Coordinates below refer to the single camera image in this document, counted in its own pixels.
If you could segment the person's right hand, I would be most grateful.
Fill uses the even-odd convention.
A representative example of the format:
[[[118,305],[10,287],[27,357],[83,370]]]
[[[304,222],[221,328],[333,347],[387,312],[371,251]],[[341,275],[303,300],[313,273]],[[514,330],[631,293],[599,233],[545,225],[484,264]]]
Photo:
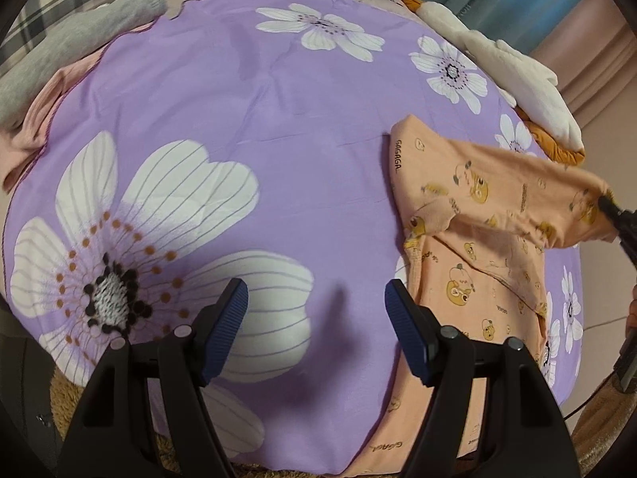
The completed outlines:
[[[631,291],[631,303],[628,306],[626,317],[625,332],[629,333],[631,329],[637,328],[637,285]]]

